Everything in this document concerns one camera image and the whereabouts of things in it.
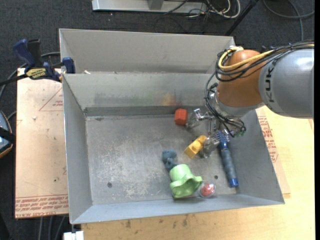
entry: blue clamp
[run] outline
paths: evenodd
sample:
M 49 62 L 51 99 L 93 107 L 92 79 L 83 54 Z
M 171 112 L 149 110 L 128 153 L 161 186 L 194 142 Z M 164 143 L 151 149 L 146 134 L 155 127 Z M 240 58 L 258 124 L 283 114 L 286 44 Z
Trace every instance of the blue clamp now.
M 40 52 L 40 40 L 27 41 L 22 39 L 17 42 L 13 51 L 15 55 L 26 63 L 24 74 L 33 79 L 49 79 L 61 82 L 61 74 L 57 72 L 48 62 L 43 62 Z M 65 72 L 74 74 L 76 72 L 74 61 L 70 57 L 62 59 L 60 66 L 65 66 Z

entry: yellow cable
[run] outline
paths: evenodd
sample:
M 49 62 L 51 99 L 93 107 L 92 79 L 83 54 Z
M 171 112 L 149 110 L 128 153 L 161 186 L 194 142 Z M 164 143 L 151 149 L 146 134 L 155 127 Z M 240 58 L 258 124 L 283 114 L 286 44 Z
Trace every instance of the yellow cable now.
M 314 47 L 315 45 L 311 43 L 311 44 L 307 44 L 307 46 Z M 225 57 L 226 57 L 228 54 L 230 54 L 230 53 L 232 53 L 232 52 L 236 52 L 236 51 L 238 51 L 239 49 L 242 49 L 242 50 L 243 50 L 242 47 L 231 47 L 231 48 L 229 48 L 227 51 L 225 51 L 225 52 L 222 54 L 222 56 L 220 57 L 219 61 L 218 61 L 218 67 L 219 67 L 220 69 L 222 69 L 222 70 L 233 70 L 233 69 L 236 69 L 236 68 L 238 68 L 238 67 L 240 67 L 240 66 L 243 66 L 244 64 L 247 64 L 247 63 L 249 63 L 249 62 L 257 61 L 257 60 L 259 60 L 259 59 L 261 59 L 261 58 L 269 55 L 270 53 L 272 53 L 272 52 L 274 51 L 274 50 L 268 50 L 268 51 L 266 51 L 266 52 L 260 53 L 260 54 L 258 54 L 258 55 L 256 55 L 256 56 L 251 57 L 251 58 L 247 58 L 247 59 L 245 59 L 245 60 L 243 60 L 243 61 L 241 61 L 241 62 L 238 62 L 238 63 L 236 63 L 236 64 L 233 64 L 233 65 L 229 65 L 229 66 L 224 66 L 224 65 L 222 65 L 222 61 L 225 59 Z
M 225 59 L 225 57 L 226 57 L 229 53 L 232 52 L 232 51 L 229 51 L 229 49 L 228 49 L 228 50 L 220 57 L 220 59 L 219 59 L 219 61 L 218 61 L 218 67 L 219 67 L 220 69 L 222 69 L 222 70 L 233 70 L 233 69 L 236 69 L 236 68 L 238 68 L 238 67 L 240 67 L 240 66 L 243 66 L 244 64 L 247 64 L 247 63 L 249 63 L 249 62 L 251 62 L 251 61 L 257 61 L 257 60 L 259 60 L 259 59 L 267 56 L 268 54 L 272 53 L 273 51 L 274 51 L 274 50 L 268 50 L 268 51 L 266 51 L 266 52 L 264 52 L 264 53 L 260 53 L 260 54 L 258 54 L 258 55 L 256 55 L 256 56 L 251 57 L 251 58 L 247 58 L 247 59 L 245 59 L 245 60 L 243 60 L 243 61 L 241 61 L 241 62 L 238 62 L 238 63 L 236 63 L 236 64 L 233 64 L 233 65 L 230 65 L 230 66 L 223 66 L 223 65 L 222 65 L 222 61 Z

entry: green plastic object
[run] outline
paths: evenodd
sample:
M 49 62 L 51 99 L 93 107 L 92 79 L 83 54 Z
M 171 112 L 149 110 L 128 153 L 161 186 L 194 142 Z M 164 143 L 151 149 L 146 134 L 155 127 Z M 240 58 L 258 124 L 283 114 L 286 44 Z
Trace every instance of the green plastic object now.
M 192 195 L 203 182 L 201 176 L 194 176 L 186 164 L 178 164 L 169 172 L 172 182 L 170 188 L 174 198 L 184 198 Z

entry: table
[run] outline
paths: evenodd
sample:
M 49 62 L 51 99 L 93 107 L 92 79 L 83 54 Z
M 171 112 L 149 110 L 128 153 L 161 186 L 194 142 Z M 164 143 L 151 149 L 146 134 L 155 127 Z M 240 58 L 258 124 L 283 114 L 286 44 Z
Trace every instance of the table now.
M 68 213 L 61 104 L 59 83 L 18 82 L 17 219 Z M 266 107 L 257 114 L 267 118 L 281 160 L 275 169 L 283 168 L 289 186 L 284 205 L 82 224 L 85 239 L 314 239 L 313 124 L 282 117 Z

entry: bin floor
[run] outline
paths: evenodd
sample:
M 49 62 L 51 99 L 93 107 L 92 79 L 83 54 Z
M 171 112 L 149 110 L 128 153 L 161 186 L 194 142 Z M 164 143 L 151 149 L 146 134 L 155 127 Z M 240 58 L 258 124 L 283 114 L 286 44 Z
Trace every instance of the bin floor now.
M 174 115 L 87 117 L 89 177 L 93 205 L 172 199 L 164 150 L 177 152 L 176 163 L 214 182 L 216 195 L 235 194 L 228 186 L 218 150 L 209 158 L 189 158 L 185 148 L 206 135 L 207 122 L 187 130 Z

